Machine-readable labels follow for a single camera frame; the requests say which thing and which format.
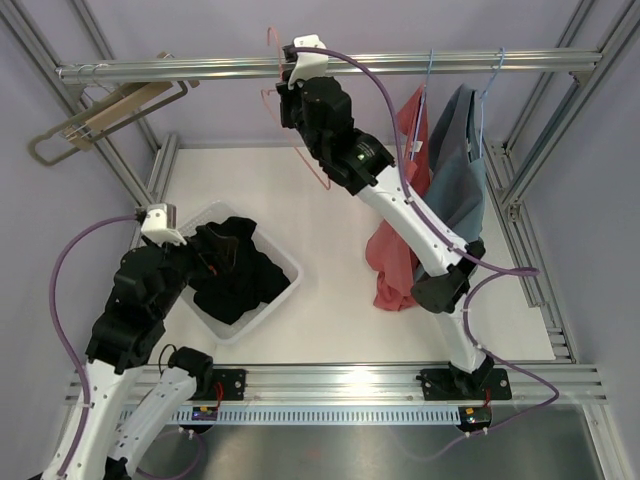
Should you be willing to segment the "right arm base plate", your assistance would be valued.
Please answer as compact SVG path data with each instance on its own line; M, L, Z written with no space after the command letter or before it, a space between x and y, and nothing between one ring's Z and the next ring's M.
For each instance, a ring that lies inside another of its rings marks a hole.
M513 398L507 372L492 369L484 380L449 369L427 368L416 375L427 401L506 401Z

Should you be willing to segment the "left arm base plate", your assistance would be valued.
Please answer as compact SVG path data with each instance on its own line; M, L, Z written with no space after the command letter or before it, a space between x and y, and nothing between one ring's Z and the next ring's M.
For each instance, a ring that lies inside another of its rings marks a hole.
M247 371L239 368L212 368L197 377L193 401L243 401Z

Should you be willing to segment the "light blue wire hanger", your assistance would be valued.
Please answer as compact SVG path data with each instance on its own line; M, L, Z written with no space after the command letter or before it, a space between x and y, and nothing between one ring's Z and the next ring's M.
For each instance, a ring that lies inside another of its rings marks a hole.
M434 56L435 56L435 51L431 49L429 52L426 75L425 75L424 83L421 90L421 96L418 104L418 111L415 118L416 120L415 129L414 129L413 139L411 143L411 151L410 151L411 161L415 160L416 155L420 152L422 148L422 141L419 139L419 136L421 131L422 120L423 120L423 117L425 116L425 110L427 109L426 107L427 92L428 92L428 85L429 85L429 81L430 81L431 73L433 69Z

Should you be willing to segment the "blue t shirt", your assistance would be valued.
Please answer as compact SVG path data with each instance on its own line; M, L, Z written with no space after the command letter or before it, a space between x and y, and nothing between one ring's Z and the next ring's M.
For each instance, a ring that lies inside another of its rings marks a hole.
M486 168L475 126L475 90L460 85L429 139L431 185L423 201L456 235L480 239L486 203Z

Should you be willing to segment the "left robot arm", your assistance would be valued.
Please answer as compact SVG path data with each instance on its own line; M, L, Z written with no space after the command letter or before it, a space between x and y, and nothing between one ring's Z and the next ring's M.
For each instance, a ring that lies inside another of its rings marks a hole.
M120 418L165 333L165 318L189 280L204 268L202 255L186 242L147 241L124 255L105 309L92 328L86 360L72 359L81 394L40 478L130 479L182 404L243 399L241 370L218 369L208 354L181 347L133 414Z

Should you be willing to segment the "red t shirt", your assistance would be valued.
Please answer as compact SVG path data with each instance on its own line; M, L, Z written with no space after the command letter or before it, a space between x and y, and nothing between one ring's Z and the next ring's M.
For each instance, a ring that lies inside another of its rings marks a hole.
M410 151L422 86L418 87L396 115L398 131L405 137L406 175L411 187L420 195L427 192L431 183L427 109L419 136L422 148L414 161L410 160ZM416 305L410 290L418 266L418 259L406 242L387 222L382 222L368 240L365 259L371 269L377 273L376 295L373 301L375 307L385 311L398 312Z

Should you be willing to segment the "black t shirt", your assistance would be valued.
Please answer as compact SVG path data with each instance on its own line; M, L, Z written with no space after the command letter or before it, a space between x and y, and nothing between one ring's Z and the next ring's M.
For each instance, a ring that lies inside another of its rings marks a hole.
M234 272L210 271L210 277L204 282L189 284L194 290L195 305L204 313L232 325L260 304L274 301L290 286L290 280L282 268L256 248L253 241L257 228L255 221L230 216L221 223L201 224L188 239L197 241L202 247L199 235L201 227L210 227L220 235L235 236L240 241Z

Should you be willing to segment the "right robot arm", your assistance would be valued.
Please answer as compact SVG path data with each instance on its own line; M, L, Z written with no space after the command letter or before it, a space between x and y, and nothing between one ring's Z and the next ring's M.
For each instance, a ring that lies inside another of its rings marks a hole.
M335 78L282 80L276 91L282 126L297 131L329 179L380 214L424 268L411 294L439 320L450 361L439 376L423 374L423 384L462 398L483 396L494 362L473 345L462 319L474 262L485 254L483 243L466 243L417 195L403 190L398 162L380 141L355 127L351 98Z

